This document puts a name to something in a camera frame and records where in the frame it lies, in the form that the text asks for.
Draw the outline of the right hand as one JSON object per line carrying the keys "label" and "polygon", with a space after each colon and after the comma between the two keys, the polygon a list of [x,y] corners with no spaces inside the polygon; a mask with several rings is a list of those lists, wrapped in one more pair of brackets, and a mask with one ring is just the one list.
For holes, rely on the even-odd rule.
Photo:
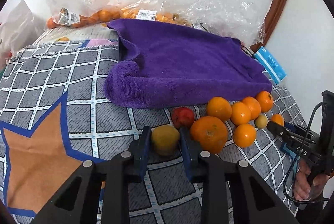
{"label": "right hand", "polygon": [[317,175],[312,184],[307,181],[308,176],[311,173],[311,169],[308,164],[300,159],[299,170],[296,174],[296,180],[293,187],[293,197],[299,201],[312,200],[321,195],[323,188],[329,180],[329,176],[326,174]]}

